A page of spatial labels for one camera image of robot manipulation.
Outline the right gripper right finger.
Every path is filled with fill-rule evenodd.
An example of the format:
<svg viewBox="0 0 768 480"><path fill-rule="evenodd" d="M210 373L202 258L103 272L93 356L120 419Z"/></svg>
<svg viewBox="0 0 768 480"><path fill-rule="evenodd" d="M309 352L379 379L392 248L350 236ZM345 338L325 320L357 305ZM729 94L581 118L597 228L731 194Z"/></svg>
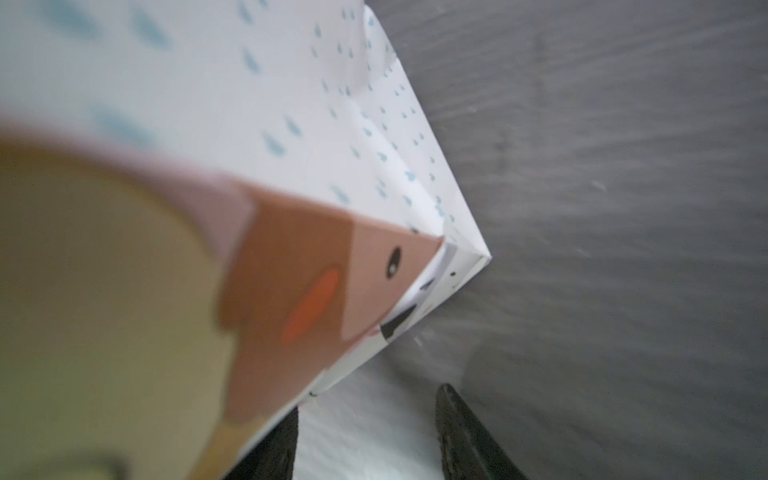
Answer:
<svg viewBox="0 0 768 480"><path fill-rule="evenodd" d="M435 426L445 479L527 479L448 383L436 393Z"/></svg>

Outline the patterned paper gift bag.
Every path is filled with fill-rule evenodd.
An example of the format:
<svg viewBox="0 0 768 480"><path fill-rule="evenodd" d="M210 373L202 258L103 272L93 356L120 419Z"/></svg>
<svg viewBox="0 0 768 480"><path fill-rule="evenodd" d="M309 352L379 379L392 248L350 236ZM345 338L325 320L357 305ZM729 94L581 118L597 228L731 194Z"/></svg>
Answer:
<svg viewBox="0 0 768 480"><path fill-rule="evenodd" d="M1 5L1 475L265 477L489 249L365 1Z"/></svg>

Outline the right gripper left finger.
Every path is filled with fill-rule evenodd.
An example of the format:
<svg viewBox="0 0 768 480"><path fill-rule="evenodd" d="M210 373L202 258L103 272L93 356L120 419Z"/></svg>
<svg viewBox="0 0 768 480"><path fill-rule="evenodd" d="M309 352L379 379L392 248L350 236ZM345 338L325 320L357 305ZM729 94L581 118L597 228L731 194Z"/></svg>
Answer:
<svg viewBox="0 0 768 480"><path fill-rule="evenodd" d="M299 436L299 409L294 408L224 480L291 480Z"/></svg>

